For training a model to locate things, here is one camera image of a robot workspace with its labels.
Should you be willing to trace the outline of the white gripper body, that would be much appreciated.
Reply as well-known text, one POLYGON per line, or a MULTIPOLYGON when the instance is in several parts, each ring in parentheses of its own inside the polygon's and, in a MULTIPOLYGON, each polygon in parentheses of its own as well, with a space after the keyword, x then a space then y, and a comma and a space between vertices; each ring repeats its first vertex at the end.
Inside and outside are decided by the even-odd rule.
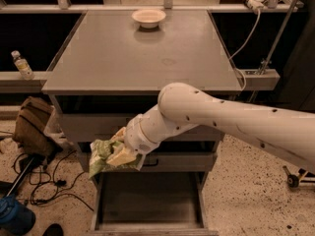
POLYGON ((155 150, 159 146, 159 143, 151 142, 146 137, 142 129, 143 122, 144 117, 142 114, 137 115, 128 122, 126 126, 124 143, 133 152, 139 153, 141 155, 147 155, 151 151, 155 150))

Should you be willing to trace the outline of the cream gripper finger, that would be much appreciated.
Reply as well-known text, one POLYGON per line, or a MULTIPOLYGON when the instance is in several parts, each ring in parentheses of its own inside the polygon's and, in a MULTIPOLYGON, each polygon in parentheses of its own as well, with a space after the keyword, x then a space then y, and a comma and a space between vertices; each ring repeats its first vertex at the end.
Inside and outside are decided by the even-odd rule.
POLYGON ((112 166, 120 166, 136 159, 137 155, 124 144, 114 145, 113 153, 107 158, 106 163, 112 166))
POLYGON ((126 128, 122 127, 111 137, 111 140, 123 142, 125 138, 125 134, 126 134, 126 128))

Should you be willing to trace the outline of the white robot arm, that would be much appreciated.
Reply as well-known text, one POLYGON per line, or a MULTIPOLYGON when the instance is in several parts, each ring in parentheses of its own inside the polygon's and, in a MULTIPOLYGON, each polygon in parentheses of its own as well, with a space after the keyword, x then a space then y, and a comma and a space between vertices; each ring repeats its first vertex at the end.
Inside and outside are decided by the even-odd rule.
POLYGON ((113 166, 145 156, 159 144, 198 125, 215 128, 312 174, 315 173, 315 115, 222 100, 182 83, 165 86, 157 105, 121 129, 123 144, 106 162, 113 166))

